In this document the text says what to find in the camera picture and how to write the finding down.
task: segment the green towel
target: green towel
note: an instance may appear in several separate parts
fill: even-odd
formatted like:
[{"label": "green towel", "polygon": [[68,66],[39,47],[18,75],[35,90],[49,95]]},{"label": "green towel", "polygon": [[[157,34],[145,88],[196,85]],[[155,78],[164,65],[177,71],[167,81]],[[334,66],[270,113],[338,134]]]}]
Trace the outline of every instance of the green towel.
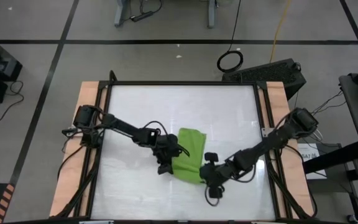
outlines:
[{"label": "green towel", "polygon": [[200,184],[200,167],[203,161],[206,134],[194,129],[181,128],[178,143],[190,153],[190,157],[181,153],[172,159],[173,175],[193,184]]}]

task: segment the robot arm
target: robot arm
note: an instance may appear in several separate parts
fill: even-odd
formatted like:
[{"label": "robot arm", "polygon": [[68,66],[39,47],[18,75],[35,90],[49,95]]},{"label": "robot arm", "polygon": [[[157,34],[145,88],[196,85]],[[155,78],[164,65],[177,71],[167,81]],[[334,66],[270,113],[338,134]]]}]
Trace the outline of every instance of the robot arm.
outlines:
[{"label": "robot arm", "polygon": [[216,165],[218,155],[205,154],[209,163],[200,168],[200,177],[206,181],[209,187],[210,198],[223,196],[222,184],[229,179],[239,180],[250,172],[257,159],[271,149],[285,147],[290,139],[298,139],[313,134],[318,122],[306,109],[294,109],[285,118],[283,126],[275,128],[267,138],[250,149],[237,151],[227,158],[223,164]]},{"label": "robot arm", "polygon": [[[93,124],[95,116],[101,118],[100,124]],[[148,147],[153,151],[153,156],[160,164],[158,174],[172,172],[172,157],[178,157],[182,152],[190,156],[189,152],[178,144],[178,138],[174,134],[161,135],[161,130],[152,128],[137,128],[118,118],[113,114],[104,113],[100,108],[90,105],[80,106],[74,118],[73,125],[82,130],[81,145],[95,147],[99,142],[99,131],[110,129],[125,135],[140,147]]]}]

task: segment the yellow cable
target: yellow cable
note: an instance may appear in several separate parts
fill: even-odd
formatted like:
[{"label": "yellow cable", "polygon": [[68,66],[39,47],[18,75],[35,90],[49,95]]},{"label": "yellow cable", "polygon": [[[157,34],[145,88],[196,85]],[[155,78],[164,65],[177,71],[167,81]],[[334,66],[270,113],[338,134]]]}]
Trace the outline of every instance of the yellow cable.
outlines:
[{"label": "yellow cable", "polygon": [[287,15],[287,11],[288,11],[288,8],[290,7],[290,4],[291,4],[291,0],[287,0],[287,5],[285,6],[284,13],[283,13],[283,15],[281,16],[280,22],[278,23],[278,27],[277,27],[277,30],[276,30],[276,34],[274,35],[272,54],[270,55],[270,61],[269,61],[269,63],[272,63],[273,56],[274,56],[274,52],[275,52],[275,49],[276,49],[277,35],[278,35],[278,32],[280,31],[281,25],[283,24],[283,21],[284,21],[284,19],[285,19],[285,16]]}]

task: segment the white table surface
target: white table surface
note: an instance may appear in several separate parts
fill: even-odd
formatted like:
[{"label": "white table surface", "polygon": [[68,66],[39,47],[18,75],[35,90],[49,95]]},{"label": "white table surface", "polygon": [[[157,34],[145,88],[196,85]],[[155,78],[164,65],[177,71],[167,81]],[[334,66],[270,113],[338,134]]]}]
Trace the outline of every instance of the white table surface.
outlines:
[{"label": "white table surface", "polygon": [[[216,152],[220,161],[262,139],[252,86],[119,85],[112,88],[108,112],[137,127],[160,121],[176,135],[180,128],[197,129],[207,135],[204,153]],[[263,156],[252,182],[224,183],[226,191],[217,207],[205,201],[205,184],[158,175],[157,167],[151,149],[106,131],[92,219],[275,219]]]}]

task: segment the orange and black tape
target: orange and black tape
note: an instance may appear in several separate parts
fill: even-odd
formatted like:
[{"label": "orange and black tape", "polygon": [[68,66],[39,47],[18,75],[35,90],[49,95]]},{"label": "orange and black tape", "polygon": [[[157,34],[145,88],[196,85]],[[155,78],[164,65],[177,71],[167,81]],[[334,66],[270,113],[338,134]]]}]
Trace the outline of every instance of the orange and black tape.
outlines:
[{"label": "orange and black tape", "polygon": [[12,184],[8,184],[4,193],[2,193],[2,198],[0,201],[0,223],[4,221],[7,208],[9,207],[9,203],[12,199],[13,191],[15,191],[15,187]]}]

